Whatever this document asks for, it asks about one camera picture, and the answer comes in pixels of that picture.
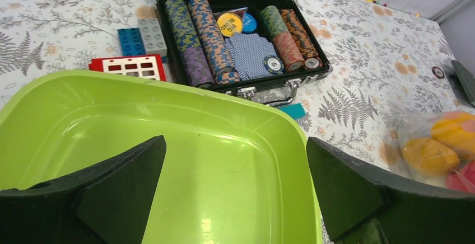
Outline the clear pink zip top bag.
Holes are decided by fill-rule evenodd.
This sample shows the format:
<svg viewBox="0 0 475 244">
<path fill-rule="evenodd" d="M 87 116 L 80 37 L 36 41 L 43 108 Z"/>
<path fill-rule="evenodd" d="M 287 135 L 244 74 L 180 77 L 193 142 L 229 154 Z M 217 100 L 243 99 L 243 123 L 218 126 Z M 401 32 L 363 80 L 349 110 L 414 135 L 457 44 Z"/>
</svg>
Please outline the clear pink zip top bag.
<svg viewBox="0 0 475 244">
<path fill-rule="evenodd" d="M 474 193 L 473 114 L 411 114 L 401 118 L 397 133 L 403 161 L 413 180 Z"/>
</svg>

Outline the red tomato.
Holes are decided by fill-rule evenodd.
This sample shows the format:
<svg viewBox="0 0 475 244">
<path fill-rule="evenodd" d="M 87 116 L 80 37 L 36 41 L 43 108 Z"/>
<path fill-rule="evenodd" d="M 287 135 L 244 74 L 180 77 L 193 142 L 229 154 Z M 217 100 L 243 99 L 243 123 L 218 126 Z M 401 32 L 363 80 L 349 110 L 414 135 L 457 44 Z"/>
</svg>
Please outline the red tomato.
<svg viewBox="0 0 475 244">
<path fill-rule="evenodd" d="M 474 193 L 474 161 L 447 176 L 445 186 L 450 190 Z"/>
</svg>

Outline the yellow bell pepper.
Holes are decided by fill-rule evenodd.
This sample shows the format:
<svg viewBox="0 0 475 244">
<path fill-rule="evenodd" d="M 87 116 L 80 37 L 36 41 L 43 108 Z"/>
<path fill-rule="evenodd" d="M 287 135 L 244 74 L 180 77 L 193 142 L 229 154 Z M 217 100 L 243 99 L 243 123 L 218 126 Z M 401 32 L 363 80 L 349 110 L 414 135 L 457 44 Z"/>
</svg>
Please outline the yellow bell pepper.
<svg viewBox="0 0 475 244">
<path fill-rule="evenodd" d="M 442 114 L 431 127 L 436 141 L 456 151 L 460 159 L 474 159 L 474 115 L 464 111 Z"/>
</svg>

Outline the yellow orange mango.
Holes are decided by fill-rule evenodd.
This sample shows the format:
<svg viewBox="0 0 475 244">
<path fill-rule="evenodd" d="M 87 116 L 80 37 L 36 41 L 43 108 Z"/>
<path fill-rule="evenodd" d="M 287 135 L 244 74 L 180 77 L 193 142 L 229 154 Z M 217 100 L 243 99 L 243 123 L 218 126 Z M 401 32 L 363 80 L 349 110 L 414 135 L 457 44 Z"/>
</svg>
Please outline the yellow orange mango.
<svg viewBox="0 0 475 244">
<path fill-rule="evenodd" d="M 455 151 L 428 137 L 407 140 L 402 156 L 412 169 L 429 176 L 447 175 L 460 164 Z"/>
</svg>

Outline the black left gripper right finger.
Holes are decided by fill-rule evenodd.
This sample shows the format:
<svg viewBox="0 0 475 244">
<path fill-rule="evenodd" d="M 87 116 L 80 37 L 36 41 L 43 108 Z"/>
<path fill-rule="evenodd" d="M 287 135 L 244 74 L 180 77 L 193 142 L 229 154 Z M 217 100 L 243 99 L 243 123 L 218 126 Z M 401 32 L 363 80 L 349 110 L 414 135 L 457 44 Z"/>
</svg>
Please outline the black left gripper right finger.
<svg viewBox="0 0 475 244">
<path fill-rule="evenodd" d="M 423 184 L 309 138 L 306 152 L 335 243 L 473 243 L 474 195 Z"/>
</svg>

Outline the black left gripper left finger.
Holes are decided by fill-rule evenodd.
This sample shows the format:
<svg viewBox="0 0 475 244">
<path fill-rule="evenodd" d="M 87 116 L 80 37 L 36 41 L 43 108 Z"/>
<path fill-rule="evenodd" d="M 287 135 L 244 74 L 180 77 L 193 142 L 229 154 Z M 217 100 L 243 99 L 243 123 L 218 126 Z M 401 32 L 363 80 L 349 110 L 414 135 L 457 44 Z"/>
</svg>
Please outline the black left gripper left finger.
<svg viewBox="0 0 475 244">
<path fill-rule="evenodd" d="M 1 242 L 141 243 L 165 154 L 160 135 L 26 190 L 2 190 Z"/>
</svg>

